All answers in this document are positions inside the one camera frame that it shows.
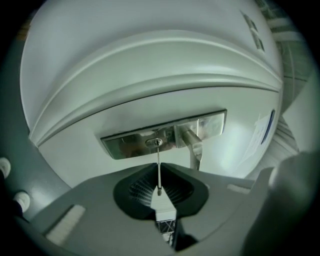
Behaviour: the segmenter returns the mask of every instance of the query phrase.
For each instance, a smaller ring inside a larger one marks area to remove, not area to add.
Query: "thin metal rod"
[[[161,169],[160,169],[159,147],[157,148],[157,157],[158,157],[158,196],[161,196],[162,186],[161,186]]]

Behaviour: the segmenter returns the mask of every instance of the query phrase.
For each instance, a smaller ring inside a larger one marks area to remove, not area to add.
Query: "curved white panel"
[[[227,109],[223,134],[203,141],[200,170],[244,178],[257,165],[277,126],[281,94],[243,88],[211,87],[163,93],[106,109],[63,129],[40,147],[52,169],[70,187],[103,174],[157,162],[157,154],[115,160],[100,138],[177,119]],[[266,131],[266,118],[275,110],[267,141],[256,136]],[[189,167],[188,148],[160,153],[160,161]]]
[[[254,21],[265,54],[257,51],[242,12]],[[159,30],[215,36],[254,56],[277,76],[282,75],[272,34],[253,1],[49,0],[32,20],[21,61],[21,100],[30,130],[48,94],[55,91],[53,84],[62,81],[61,77],[84,57],[117,40]]]
[[[279,91],[282,80],[254,55],[213,36],[135,35],[103,47],[57,81],[30,139],[39,146],[81,118],[142,97],[234,84]]]

